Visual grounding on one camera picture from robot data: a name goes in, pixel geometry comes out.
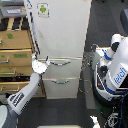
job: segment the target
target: label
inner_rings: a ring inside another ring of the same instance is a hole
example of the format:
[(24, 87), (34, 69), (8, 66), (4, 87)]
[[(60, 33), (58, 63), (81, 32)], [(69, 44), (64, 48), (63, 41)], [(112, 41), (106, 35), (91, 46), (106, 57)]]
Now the label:
[(1, 58), (6, 58), (6, 56), (5, 55), (1, 55)]
[(49, 17), (49, 5), (47, 3), (37, 4), (39, 17)]
[(9, 14), (20, 14), (20, 9), (7, 10)]
[(26, 53), (13, 54), (14, 58), (28, 58)]
[(13, 39), (13, 35), (11, 33), (8, 33), (7, 36), (9, 39)]
[(9, 70), (13, 69), (13, 68), (8, 68)]
[(117, 85), (117, 87), (120, 87), (127, 73), (128, 71), (120, 64), (113, 76), (113, 81)]

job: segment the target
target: sticker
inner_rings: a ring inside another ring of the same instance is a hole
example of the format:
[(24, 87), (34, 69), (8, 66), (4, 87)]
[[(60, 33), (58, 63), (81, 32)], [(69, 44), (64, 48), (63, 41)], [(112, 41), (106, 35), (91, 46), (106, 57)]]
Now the sticker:
[(47, 3), (37, 4), (39, 17), (49, 17), (49, 6)]
[(20, 9), (7, 10), (9, 14), (20, 14)]
[(13, 69), (13, 68), (8, 68), (9, 70)]
[(7, 34), (7, 36), (8, 36), (9, 39), (13, 39), (13, 35), (12, 34), (9, 33), (9, 34)]
[(1, 58), (6, 58), (6, 56), (5, 55), (1, 55)]
[(6, 88), (6, 86), (2, 86), (2, 88)]
[(26, 53), (13, 54), (14, 58), (28, 58)]
[(32, 4), (31, 4), (30, 0), (27, 0), (27, 6), (28, 6), (29, 9), (32, 8)]

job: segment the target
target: dark floor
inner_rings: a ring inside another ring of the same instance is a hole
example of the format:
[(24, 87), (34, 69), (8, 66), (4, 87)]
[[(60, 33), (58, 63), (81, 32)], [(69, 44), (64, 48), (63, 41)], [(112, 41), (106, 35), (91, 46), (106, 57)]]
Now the dark floor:
[[(85, 52), (91, 51), (92, 44), (109, 46), (114, 33), (126, 36), (120, 23), (120, 12), (125, 8), (128, 8), (128, 5), (120, 0), (107, 0), (103, 4), (100, 0), (92, 1)], [(81, 78), (87, 79), (84, 78), (84, 74), (87, 74), (85, 70), (81, 72)], [(80, 87), (84, 89), (85, 86), (84, 80), (80, 81)], [(105, 119), (100, 110), (88, 108), (86, 98), (86, 95), (79, 91), (77, 99), (31, 99), (19, 116), (18, 128), (36, 128), (41, 125), (79, 125), (83, 128), (92, 128), (91, 115), (98, 117), (99, 124), (103, 128)]]

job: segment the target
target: freezer drawer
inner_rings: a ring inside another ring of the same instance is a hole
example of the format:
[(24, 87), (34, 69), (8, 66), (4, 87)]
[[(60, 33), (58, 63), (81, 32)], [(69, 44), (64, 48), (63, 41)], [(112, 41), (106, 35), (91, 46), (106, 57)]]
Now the freezer drawer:
[(27, 30), (1, 31), (0, 41), (0, 49), (31, 48), (29, 34)]
[(31, 49), (0, 50), (0, 66), (28, 66), (31, 65)]
[(43, 78), (79, 77), (82, 65), (81, 59), (50, 60), (51, 65), (46, 70)]
[(77, 98), (78, 78), (43, 79), (47, 99)]
[(31, 76), (32, 66), (0, 67), (0, 77)]

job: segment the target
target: wooden drawer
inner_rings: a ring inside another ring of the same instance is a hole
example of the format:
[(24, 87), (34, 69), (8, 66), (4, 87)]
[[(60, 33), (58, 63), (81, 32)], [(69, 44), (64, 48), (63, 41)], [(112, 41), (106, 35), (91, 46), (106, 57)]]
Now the wooden drawer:
[[(23, 87), (29, 84), (29, 81), (26, 82), (1, 82), (0, 83), (0, 94), (14, 94), (20, 91)], [(42, 92), (42, 88), (39, 87), (36, 93), (34, 94), (34, 97), (40, 97), (44, 96)]]
[(30, 38), (27, 30), (1, 31), (0, 40), (0, 49), (31, 48)]
[(31, 66), (0, 67), (0, 77), (30, 76), (32, 73)]
[(0, 50), (0, 67), (31, 65), (31, 55), (31, 49)]

